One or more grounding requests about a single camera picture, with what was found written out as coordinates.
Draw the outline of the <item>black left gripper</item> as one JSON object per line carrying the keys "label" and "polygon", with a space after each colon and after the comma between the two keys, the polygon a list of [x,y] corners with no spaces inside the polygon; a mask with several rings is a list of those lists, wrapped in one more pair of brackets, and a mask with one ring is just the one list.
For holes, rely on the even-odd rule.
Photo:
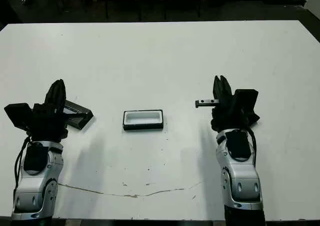
{"label": "black left gripper", "polygon": [[66,87],[63,79],[54,81],[43,104],[26,105],[25,131],[33,141],[61,142],[67,138],[67,118],[64,114]]}

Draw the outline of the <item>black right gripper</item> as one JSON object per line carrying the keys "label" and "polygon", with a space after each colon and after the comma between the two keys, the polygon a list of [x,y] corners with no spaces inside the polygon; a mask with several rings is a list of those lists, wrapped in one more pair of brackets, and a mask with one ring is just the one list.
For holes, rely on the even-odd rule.
{"label": "black right gripper", "polygon": [[211,127],[214,131],[250,127],[250,99],[233,96],[225,76],[214,77],[213,98],[195,101],[195,107],[212,107]]}

